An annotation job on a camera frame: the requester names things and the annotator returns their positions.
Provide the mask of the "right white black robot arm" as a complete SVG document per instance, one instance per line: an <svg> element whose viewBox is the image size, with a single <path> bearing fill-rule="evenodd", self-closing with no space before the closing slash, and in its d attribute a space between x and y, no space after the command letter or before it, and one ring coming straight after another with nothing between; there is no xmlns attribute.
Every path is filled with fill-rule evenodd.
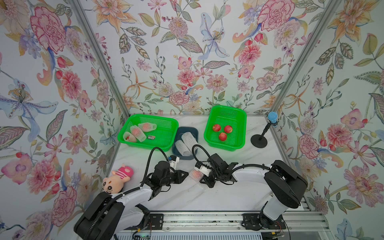
<svg viewBox="0 0 384 240"><path fill-rule="evenodd" d="M273 194L258 214L244 214L242 226L247 230L283 230L282 214L287 209L297 209L306 192L308 182L281 160L271 166L260 164L227 164L218 154L210 155L201 145L193 145L195 170L202 173L200 183L213 188L217 182L230 186L237 182L268 185Z"/></svg>

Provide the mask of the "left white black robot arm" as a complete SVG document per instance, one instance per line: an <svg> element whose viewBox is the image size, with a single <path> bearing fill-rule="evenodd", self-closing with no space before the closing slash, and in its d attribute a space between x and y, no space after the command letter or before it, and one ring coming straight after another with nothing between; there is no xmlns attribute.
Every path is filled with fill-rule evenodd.
<svg viewBox="0 0 384 240"><path fill-rule="evenodd" d="M163 187L181 184L188 172L177 170L179 157L171 155L145 172L138 187L109 194L99 193L74 225L74 232L83 240L111 240L118 232L136 228L142 230L150 222L150 210L143 204L155 198Z"/></svg>

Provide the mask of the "red apple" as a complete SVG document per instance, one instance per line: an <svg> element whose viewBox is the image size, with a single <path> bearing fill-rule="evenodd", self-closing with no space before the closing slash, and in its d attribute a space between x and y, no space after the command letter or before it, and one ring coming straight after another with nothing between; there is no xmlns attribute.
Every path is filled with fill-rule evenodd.
<svg viewBox="0 0 384 240"><path fill-rule="evenodd" d="M219 134L219 140L224 142L228 138L227 134L225 132Z"/></svg>
<svg viewBox="0 0 384 240"><path fill-rule="evenodd" d="M221 126L219 124L214 124L213 125L213 131L214 132L220 132L221 131Z"/></svg>

